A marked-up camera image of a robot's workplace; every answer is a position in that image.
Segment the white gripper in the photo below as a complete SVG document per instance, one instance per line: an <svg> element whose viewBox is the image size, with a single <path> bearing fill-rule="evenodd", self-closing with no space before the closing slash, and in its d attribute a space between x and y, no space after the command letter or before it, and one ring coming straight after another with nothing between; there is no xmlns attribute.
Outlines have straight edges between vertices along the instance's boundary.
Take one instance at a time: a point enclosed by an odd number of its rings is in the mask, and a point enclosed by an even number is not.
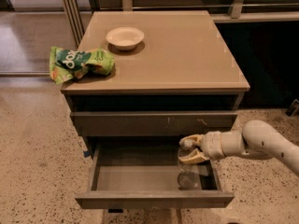
<svg viewBox="0 0 299 224"><path fill-rule="evenodd" d="M178 159L185 164L201 163L207 161L208 158L212 160L225 158L221 147L221 132L208 132L204 136L202 134L188 135L183 137L179 144L185 147L200 146L203 151L196 148L187 156L179 157Z"/></svg>

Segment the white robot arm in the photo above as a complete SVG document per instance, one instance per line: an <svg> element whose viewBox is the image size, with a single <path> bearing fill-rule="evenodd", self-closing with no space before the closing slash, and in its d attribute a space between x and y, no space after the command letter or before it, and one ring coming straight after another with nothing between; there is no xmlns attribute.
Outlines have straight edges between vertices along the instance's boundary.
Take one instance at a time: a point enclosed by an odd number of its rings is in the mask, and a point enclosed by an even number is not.
<svg viewBox="0 0 299 224"><path fill-rule="evenodd" d="M227 157L251 160L275 158L299 175L299 146L261 120L248 121L241 131L189 135L179 144L189 151L188 155L178 158L185 164Z"/></svg>

